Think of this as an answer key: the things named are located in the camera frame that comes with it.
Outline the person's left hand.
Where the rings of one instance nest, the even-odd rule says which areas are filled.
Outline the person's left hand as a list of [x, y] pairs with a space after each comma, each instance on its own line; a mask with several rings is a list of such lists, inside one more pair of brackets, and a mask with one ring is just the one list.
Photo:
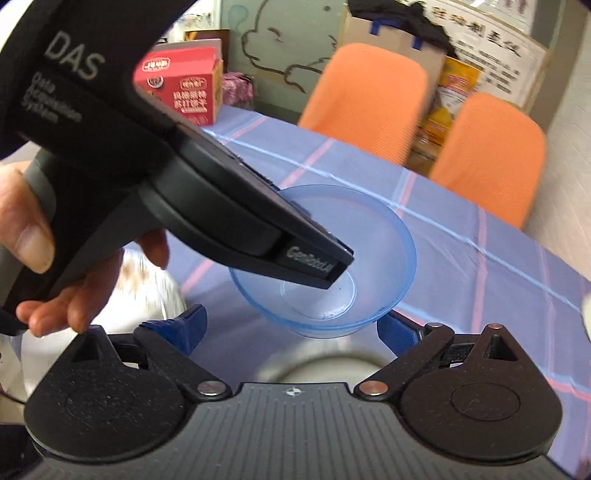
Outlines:
[[[45, 273], [56, 256], [56, 240], [36, 195], [24, 178], [26, 162], [1, 166], [1, 245], [37, 274]], [[116, 252], [95, 265], [81, 282], [43, 303], [23, 301], [16, 316], [36, 336], [72, 328], [82, 332], [106, 305], [122, 262]]]

